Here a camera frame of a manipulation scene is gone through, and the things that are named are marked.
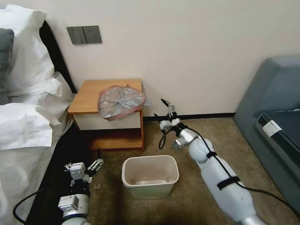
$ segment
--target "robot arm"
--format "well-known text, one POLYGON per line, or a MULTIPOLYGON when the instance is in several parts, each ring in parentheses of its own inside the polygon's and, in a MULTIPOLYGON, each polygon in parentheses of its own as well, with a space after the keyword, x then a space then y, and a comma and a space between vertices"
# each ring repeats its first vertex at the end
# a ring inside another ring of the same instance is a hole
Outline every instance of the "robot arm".
POLYGON ((72 181, 70 195, 61 197, 58 203, 65 220, 62 225, 91 225, 86 220, 89 212, 88 198, 91 195, 89 184, 92 182, 92 176, 103 164, 100 150, 98 150, 98 159, 87 170, 83 162, 65 165, 65 171, 70 172, 72 181))
POLYGON ((164 134, 170 129, 176 132, 174 148, 188 146, 191 158, 201 169, 205 184, 223 212, 241 225, 266 224, 257 215, 250 192, 237 184, 243 185, 228 163, 216 154, 212 143, 181 123, 173 105, 163 99, 162 102, 168 106, 169 120, 160 122, 161 130, 164 134))

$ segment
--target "wastebasket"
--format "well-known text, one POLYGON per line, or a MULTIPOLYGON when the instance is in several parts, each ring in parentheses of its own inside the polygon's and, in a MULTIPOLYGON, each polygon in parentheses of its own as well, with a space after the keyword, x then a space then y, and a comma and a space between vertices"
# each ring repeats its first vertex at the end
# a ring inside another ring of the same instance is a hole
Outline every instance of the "wastebasket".
POLYGON ((123 163, 123 184, 136 200, 165 198, 178 179, 177 163, 169 155, 132 157, 123 163))

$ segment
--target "white wall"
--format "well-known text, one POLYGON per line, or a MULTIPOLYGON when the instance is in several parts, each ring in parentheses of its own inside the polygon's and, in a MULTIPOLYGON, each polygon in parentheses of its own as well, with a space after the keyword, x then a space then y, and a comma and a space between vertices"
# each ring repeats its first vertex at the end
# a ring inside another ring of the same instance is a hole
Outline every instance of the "white wall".
POLYGON ((77 88, 142 78, 154 112, 234 112, 260 62, 299 54, 299 0, 0 0, 42 9, 77 88), (72 45, 68 26, 99 25, 103 44, 72 45))

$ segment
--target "wooden nightstand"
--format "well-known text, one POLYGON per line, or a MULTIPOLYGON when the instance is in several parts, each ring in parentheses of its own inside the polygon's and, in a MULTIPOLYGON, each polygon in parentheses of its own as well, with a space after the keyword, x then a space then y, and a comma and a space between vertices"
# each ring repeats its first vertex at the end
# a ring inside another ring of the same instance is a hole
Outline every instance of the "wooden nightstand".
POLYGON ((98 113, 99 93, 111 86, 129 85, 142 90, 141 79, 85 81, 70 105, 78 128, 91 140, 90 149, 141 149, 144 150, 143 110, 122 119, 108 121, 98 113))

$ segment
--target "gray sofa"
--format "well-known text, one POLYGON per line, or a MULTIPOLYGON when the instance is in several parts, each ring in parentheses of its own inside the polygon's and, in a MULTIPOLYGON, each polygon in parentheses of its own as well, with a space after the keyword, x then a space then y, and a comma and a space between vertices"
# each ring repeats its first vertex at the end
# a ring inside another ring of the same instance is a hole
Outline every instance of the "gray sofa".
POLYGON ((283 197, 300 212, 300 57, 263 62, 233 118, 283 197), (281 128, 267 136, 270 120, 281 128))

